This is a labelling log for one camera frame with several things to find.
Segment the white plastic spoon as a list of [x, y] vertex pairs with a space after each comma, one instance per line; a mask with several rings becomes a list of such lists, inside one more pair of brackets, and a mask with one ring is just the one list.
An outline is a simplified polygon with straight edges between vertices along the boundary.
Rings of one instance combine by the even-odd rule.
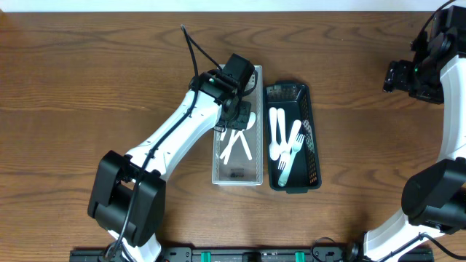
[[[256, 114], [254, 112], [251, 112], [249, 120], [248, 120], [248, 124], [246, 127], [247, 130], [249, 130], [254, 125], [255, 120], [256, 120]], [[224, 149], [224, 151], [220, 155], [220, 158], [223, 159], [225, 156], [226, 156], [226, 149]]]
[[277, 161], [280, 157], [280, 147], [277, 142], [277, 109], [275, 107], [269, 109], [269, 126], [271, 135], [269, 156], [272, 161]]

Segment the white plastic utensil handle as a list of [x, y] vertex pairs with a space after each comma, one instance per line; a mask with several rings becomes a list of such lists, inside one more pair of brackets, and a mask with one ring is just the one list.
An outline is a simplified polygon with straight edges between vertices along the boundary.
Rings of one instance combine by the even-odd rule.
[[228, 130], [225, 130], [224, 132], [221, 133], [220, 141], [224, 141], [224, 139], [225, 139], [225, 137], [226, 137], [226, 134], [227, 134], [227, 131], [228, 131]]

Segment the white plastic fork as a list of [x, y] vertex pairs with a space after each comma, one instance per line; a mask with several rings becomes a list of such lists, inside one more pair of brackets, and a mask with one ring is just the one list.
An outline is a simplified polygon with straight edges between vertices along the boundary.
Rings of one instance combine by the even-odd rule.
[[280, 130], [280, 152], [284, 152], [287, 146], [286, 140], [286, 128], [285, 128], [285, 110], [283, 108], [279, 108], [277, 110], [277, 121]]
[[278, 165], [279, 170], [284, 170], [285, 166], [289, 162], [289, 159], [291, 157], [291, 148], [296, 140], [296, 136], [298, 135], [300, 128], [301, 128], [301, 120], [297, 119], [293, 122], [291, 133], [288, 139], [288, 143], [285, 147], [285, 150], [280, 155], [280, 163]]

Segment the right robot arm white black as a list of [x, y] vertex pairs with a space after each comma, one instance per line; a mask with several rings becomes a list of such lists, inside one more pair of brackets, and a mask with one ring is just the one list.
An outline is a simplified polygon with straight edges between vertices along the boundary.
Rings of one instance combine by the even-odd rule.
[[465, 8], [453, 1], [440, 6], [411, 50], [413, 60], [390, 63], [383, 90], [443, 105], [438, 159], [407, 180], [400, 209], [351, 243], [343, 261], [399, 261], [426, 241], [456, 260], [465, 259], [437, 240], [465, 229]]

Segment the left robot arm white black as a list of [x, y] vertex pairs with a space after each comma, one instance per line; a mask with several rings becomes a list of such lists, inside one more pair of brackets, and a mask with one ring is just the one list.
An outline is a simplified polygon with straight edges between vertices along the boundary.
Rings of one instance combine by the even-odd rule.
[[126, 154], [100, 160], [87, 213], [115, 238], [104, 261], [156, 261], [156, 232], [165, 213], [167, 182], [190, 148], [216, 127], [241, 132], [251, 117], [246, 97], [260, 82], [261, 67], [238, 54], [189, 82], [180, 106], [147, 139]]

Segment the clear plastic basket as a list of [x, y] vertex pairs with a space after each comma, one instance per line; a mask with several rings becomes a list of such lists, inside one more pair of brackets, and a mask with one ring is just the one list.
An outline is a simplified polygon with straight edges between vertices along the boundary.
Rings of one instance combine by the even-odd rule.
[[240, 138], [237, 138], [232, 147], [228, 164], [224, 164], [224, 160], [220, 158], [220, 155], [226, 148], [232, 131], [227, 131], [224, 141], [220, 141], [222, 132], [215, 131], [213, 137], [212, 183], [219, 186], [259, 186], [263, 183], [264, 109], [262, 66], [256, 65], [255, 71], [246, 87], [247, 90], [253, 88], [254, 91], [243, 98], [244, 101], [251, 102], [250, 111], [256, 114], [254, 125], [249, 130], [244, 131], [253, 158], [251, 161], [248, 160], [242, 142]]

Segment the dark green plastic basket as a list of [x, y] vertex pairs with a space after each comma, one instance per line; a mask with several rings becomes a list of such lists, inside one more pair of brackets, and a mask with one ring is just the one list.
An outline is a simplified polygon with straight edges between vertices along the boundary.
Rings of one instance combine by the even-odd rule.
[[309, 87], [294, 81], [275, 82], [263, 88], [263, 96], [265, 110], [274, 107], [285, 111], [287, 138], [295, 120], [301, 121], [299, 132], [304, 135], [303, 146], [295, 157], [291, 173], [284, 186], [279, 185], [281, 175], [278, 169], [279, 162], [272, 160], [270, 153], [266, 154], [270, 188], [288, 194], [303, 194], [320, 188], [322, 181]]

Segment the pale green plastic fork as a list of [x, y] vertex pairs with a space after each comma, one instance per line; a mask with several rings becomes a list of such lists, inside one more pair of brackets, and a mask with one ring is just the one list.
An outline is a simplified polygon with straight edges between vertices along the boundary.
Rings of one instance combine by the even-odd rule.
[[291, 168], [293, 166], [294, 159], [296, 158], [297, 153], [301, 150], [303, 142], [304, 142], [304, 135], [299, 133], [296, 136], [295, 142], [293, 143], [290, 159], [288, 160], [288, 163], [286, 164], [286, 166], [284, 167], [284, 170], [280, 174], [280, 177], [278, 180], [278, 185], [280, 187], [284, 187], [286, 183], [288, 182], [288, 178], [291, 172]]

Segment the black rail with equipment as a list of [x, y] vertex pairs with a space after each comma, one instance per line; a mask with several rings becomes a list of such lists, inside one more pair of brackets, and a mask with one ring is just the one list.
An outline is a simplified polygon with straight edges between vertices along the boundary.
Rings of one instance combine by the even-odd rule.
[[[162, 262], [266, 262], [266, 261], [346, 261], [344, 245], [336, 243], [316, 243], [310, 248], [304, 249], [196, 249], [191, 247], [162, 247], [159, 257], [155, 261]], [[116, 252], [115, 257], [109, 261], [136, 261], [136, 258], [128, 260], [129, 251], [123, 251], [122, 247]], [[97, 262], [106, 261], [104, 248], [78, 248], [70, 251], [70, 262]], [[433, 262], [435, 261], [432, 249], [417, 247], [397, 258], [402, 262]]]

